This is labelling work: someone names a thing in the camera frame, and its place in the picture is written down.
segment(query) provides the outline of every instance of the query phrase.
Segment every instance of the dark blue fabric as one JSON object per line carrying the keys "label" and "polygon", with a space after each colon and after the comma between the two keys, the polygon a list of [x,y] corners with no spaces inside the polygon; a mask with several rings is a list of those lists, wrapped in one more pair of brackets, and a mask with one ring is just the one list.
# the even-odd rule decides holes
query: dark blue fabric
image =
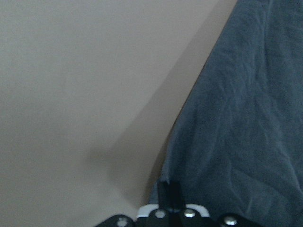
{"label": "dark blue fabric", "polygon": [[179,180],[186,202],[214,219],[303,226],[303,1],[238,1],[173,128],[161,179]]}

